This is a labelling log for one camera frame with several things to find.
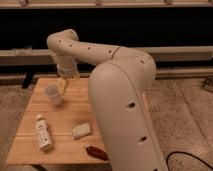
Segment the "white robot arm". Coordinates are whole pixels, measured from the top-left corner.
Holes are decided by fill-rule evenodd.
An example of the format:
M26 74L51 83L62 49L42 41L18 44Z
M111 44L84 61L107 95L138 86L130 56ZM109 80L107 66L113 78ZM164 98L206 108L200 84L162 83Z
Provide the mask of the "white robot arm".
M81 42L72 29L49 35L47 46L64 78L78 73L78 60L95 66L88 98L113 171L168 171L144 99L156 77L150 54Z

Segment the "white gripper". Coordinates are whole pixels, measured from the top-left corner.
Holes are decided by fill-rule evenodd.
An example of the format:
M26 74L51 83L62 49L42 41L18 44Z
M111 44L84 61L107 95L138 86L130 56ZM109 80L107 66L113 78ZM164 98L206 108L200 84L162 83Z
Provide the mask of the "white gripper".
M68 66L67 68L57 65L57 72L61 76L57 79L57 85L59 86L59 92L64 95L69 81L65 78L74 78L79 76L79 72L76 65Z

